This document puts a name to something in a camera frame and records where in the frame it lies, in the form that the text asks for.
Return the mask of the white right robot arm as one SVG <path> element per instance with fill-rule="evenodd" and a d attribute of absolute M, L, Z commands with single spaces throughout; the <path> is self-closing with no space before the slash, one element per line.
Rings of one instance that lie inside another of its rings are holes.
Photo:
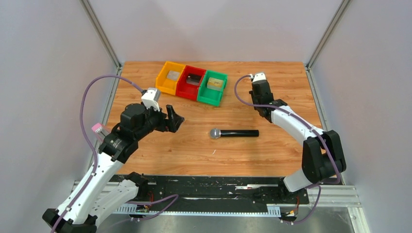
<path fill-rule="evenodd" d="M 253 81 L 249 92 L 261 117 L 279 126 L 303 147 L 301 168 L 283 179 L 289 192 L 319 183 L 346 170 L 339 134 L 313 126 L 281 99 L 274 99 L 267 80 Z"/>

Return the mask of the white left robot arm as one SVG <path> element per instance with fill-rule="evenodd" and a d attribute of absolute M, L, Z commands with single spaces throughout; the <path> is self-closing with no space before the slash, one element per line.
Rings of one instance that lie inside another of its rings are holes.
<path fill-rule="evenodd" d="M 47 209 L 43 220 L 53 233 L 94 233 L 118 207 L 148 192 L 148 180 L 132 172 L 104 197 L 102 190 L 138 149 L 138 143 L 153 131 L 175 133 L 184 118 L 171 105 L 166 113 L 142 103 L 129 104 L 120 122 L 103 139 L 94 163 L 76 189 L 56 209 Z"/>

